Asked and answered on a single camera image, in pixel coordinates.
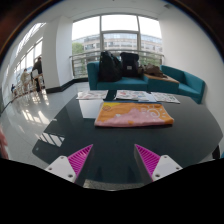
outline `pink object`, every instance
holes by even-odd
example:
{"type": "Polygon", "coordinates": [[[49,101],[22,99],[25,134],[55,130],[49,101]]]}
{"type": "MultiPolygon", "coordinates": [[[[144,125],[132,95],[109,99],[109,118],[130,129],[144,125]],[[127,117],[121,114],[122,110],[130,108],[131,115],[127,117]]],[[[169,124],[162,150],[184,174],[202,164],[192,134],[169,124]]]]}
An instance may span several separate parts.
{"type": "Polygon", "coordinates": [[[80,149],[79,151],[68,156],[68,161],[76,173],[76,179],[78,178],[79,173],[85,164],[86,158],[89,155],[89,152],[90,152],[92,146],[93,146],[93,144],[89,145],[83,149],[80,149]]]}
{"type": "Polygon", "coordinates": [[[160,160],[160,156],[155,154],[154,152],[146,149],[140,145],[135,144],[136,149],[139,152],[139,155],[142,159],[142,162],[149,173],[150,177],[152,178],[152,174],[160,160]]]}

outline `paper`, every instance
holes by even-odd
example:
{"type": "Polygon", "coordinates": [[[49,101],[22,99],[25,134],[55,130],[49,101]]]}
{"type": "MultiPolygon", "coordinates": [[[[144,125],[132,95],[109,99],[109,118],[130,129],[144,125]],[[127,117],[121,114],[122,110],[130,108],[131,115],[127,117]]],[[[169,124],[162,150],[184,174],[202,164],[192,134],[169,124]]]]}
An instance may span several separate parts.
{"type": "Polygon", "coordinates": [[[156,99],[154,98],[154,96],[152,94],[150,94],[150,93],[146,93],[145,92],[145,98],[146,98],[146,100],[144,98],[142,98],[142,99],[139,100],[139,102],[144,102],[144,101],[147,101],[147,102],[157,102],[156,99]]]}
{"type": "Polygon", "coordinates": [[[83,91],[78,93],[78,100],[95,100],[95,99],[105,99],[107,96],[108,90],[100,91],[83,91]]]}
{"type": "Polygon", "coordinates": [[[126,100],[140,100],[140,99],[147,100],[144,91],[132,91],[132,90],[117,90],[116,98],[126,100]]]}
{"type": "Polygon", "coordinates": [[[155,97],[157,101],[164,101],[164,102],[170,102],[170,103],[180,103],[175,96],[172,94],[167,93],[155,93],[152,92],[152,95],[155,97]]]}

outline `teal sofa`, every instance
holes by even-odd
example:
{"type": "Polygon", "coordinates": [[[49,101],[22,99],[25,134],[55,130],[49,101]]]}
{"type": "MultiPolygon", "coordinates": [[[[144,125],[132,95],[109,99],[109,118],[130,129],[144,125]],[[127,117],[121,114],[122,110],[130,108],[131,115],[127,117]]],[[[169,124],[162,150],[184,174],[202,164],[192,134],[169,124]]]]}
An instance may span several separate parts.
{"type": "Polygon", "coordinates": [[[142,75],[140,78],[122,77],[122,79],[117,82],[99,82],[99,61],[89,62],[87,64],[90,90],[124,89],[148,92],[162,92],[189,96],[196,103],[201,103],[205,87],[205,82],[203,80],[187,72],[165,65],[161,65],[160,70],[164,74],[176,79],[180,83],[177,84],[163,80],[148,79],[144,75],[142,75]]]}
{"type": "Polygon", "coordinates": [[[99,82],[99,61],[89,62],[87,64],[88,79],[90,90],[136,90],[148,91],[148,78],[127,78],[122,77],[117,82],[99,82]]]}
{"type": "Polygon", "coordinates": [[[165,65],[160,65],[160,70],[163,74],[168,75],[180,82],[177,94],[189,96],[196,103],[201,103],[205,89],[205,82],[202,79],[188,72],[165,65]]]}

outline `couch cushion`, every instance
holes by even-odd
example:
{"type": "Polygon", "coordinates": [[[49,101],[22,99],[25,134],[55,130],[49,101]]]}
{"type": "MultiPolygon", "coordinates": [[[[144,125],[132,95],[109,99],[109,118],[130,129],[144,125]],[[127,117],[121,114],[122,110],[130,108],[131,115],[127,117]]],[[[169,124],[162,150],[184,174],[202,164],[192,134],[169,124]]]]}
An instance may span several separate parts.
{"type": "Polygon", "coordinates": [[[199,92],[197,92],[196,90],[192,89],[191,87],[183,83],[179,84],[178,94],[183,96],[196,97],[196,98],[200,97],[199,92]]]}
{"type": "Polygon", "coordinates": [[[147,91],[147,82],[139,78],[122,77],[122,79],[117,82],[98,82],[97,89],[147,91]]]}

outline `backpack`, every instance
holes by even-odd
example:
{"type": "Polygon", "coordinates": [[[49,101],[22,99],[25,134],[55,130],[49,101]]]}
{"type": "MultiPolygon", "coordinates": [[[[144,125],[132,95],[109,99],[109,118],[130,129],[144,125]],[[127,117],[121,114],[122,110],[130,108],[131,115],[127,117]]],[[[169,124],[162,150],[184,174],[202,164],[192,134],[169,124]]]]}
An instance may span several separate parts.
{"type": "Polygon", "coordinates": [[[122,52],[121,63],[124,77],[139,77],[138,74],[138,54],[122,52]]]}
{"type": "Polygon", "coordinates": [[[111,54],[104,51],[100,54],[99,81],[116,82],[122,78],[121,62],[111,54]]]}

